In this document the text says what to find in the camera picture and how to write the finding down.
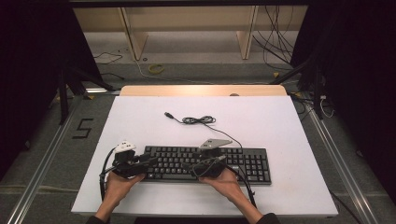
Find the black keyboard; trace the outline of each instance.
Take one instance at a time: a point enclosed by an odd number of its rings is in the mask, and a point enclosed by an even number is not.
[[[199,162],[193,154],[199,153],[200,150],[198,147],[146,147],[145,153],[150,153],[151,158],[157,157],[158,163],[148,168],[144,181],[197,182],[197,177],[184,170],[182,163],[196,164]],[[220,151],[222,155],[226,156],[226,163],[229,166],[241,176],[246,175],[245,179],[250,185],[271,184],[265,148],[222,147]]]

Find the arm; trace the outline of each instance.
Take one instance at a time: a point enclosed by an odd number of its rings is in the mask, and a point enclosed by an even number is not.
[[[209,184],[221,195],[232,202],[239,209],[239,211],[241,211],[250,224],[256,224],[259,221],[260,223],[264,223],[264,219],[274,216],[272,214],[263,217],[262,213],[250,203],[245,194],[242,192],[236,180],[235,174],[228,169],[224,169],[218,178],[200,177],[200,181]]]
[[[87,223],[99,223],[97,219],[106,223],[113,210],[120,204],[120,201],[125,198],[132,186],[144,177],[145,175],[136,175],[131,179],[125,179],[110,172],[107,177],[105,198],[95,214],[96,218],[90,218]]]

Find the white table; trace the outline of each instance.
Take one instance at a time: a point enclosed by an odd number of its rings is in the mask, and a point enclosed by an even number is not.
[[[264,214],[334,217],[337,210],[318,168],[289,96],[118,96],[109,113],[90,167],[72,208],[94,214],[101,203],[99,174],[109,150],[128,140],[136,154],[148,145],[198,147],[208,138],[228,139],[204,125],[182,125],[167,118],[216,118],[213,128],[243,147],[265,147],[273,184],[252,189]],[[238,147],[232,143],[227,147]],[[241,217],[211,187],[197,184],[145,183],[134,186],[114,213],[134,217]]]

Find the sleeve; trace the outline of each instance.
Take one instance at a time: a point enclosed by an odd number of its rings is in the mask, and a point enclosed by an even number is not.
[[[97,217],[92,216],[85,224],[105,224],[105,222]]]
[[[280,221],[274,213],[268,213],[260,218],[257,224],[280,224]]]

